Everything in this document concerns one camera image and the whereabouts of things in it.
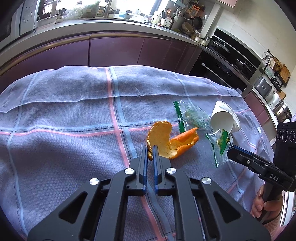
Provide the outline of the right hand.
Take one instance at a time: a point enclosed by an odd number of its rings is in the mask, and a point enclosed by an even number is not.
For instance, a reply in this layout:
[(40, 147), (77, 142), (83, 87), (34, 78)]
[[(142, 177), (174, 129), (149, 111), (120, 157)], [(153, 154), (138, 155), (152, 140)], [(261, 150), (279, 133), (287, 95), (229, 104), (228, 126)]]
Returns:
[(256, 197), (253, 200), (252, 208), (250, 214), (253, 217), (259, 218), (262, 214), (262, 211), (265, 210), (269, 212), (269, 216), (267, 216), (266, 221), (273, 220), (281, 213), (283, 206), (283, 197), (282, 194), (278, 195), (271, 201), (265, 202), (262, 198), (264, 194), (264, 185), (262, 185), (257, 192)]

